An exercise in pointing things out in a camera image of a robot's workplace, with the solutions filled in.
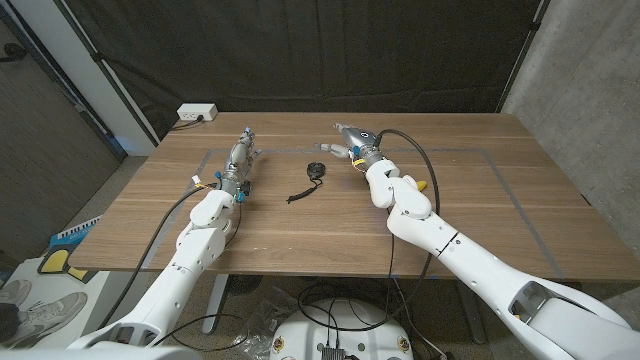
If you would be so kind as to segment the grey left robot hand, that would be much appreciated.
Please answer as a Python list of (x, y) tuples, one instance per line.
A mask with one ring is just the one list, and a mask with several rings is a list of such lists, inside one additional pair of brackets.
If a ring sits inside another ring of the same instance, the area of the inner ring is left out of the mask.
[(255, 134), (246, 127), (227, 156), (222, 173), (218, 176), (219, 189), (242, 203), (251, 194), (251, 171), (253, 163), (261, 154), (254, 148)]

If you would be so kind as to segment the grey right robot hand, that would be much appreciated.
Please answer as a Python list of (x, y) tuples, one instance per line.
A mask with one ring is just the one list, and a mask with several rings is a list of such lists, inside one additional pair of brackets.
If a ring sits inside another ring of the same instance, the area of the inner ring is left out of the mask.
[(354, 125), (335, 123), (334, 128), (341, 134), (344, 145), (318, 143), (315, 147), (328, 152), (337, 158), (348, 158), (352, 166), (366, 172), (374, 163), (383, 160), (384, 156), (375, 146), (376, 135)]

